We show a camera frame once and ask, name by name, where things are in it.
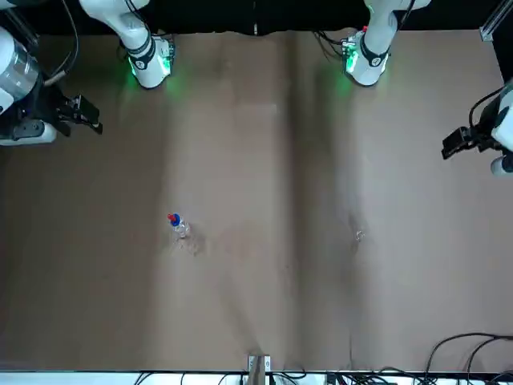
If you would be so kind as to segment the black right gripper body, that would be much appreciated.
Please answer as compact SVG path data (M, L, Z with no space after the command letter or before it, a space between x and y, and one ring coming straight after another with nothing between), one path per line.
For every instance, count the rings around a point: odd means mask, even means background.
M17 104L17 117L43 120L47 123L59 121L59 109L64 103L64 94L58 86L45 86L41 79L30 93Z

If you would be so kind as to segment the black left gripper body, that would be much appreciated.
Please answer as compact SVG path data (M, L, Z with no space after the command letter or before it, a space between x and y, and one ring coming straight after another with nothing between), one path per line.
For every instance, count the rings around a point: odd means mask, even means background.
M494 123L490 121L480 122L474 126L475 147L479 152L485 152L486 150L501 150L501 144L492 137L491 132L493 128Z

